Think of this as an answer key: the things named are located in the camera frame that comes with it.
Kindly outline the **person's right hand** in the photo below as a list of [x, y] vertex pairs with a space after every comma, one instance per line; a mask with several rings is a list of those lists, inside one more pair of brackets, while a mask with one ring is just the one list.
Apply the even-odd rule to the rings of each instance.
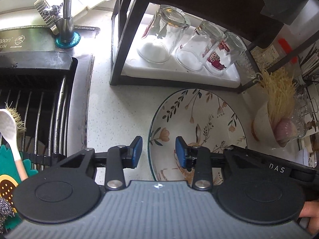
[[307, 201], [299, 215], [300, 218], [310, 218], [307, 230], [311, 234], [316, 234], [319, 230], [319, 202], [318, 201]]

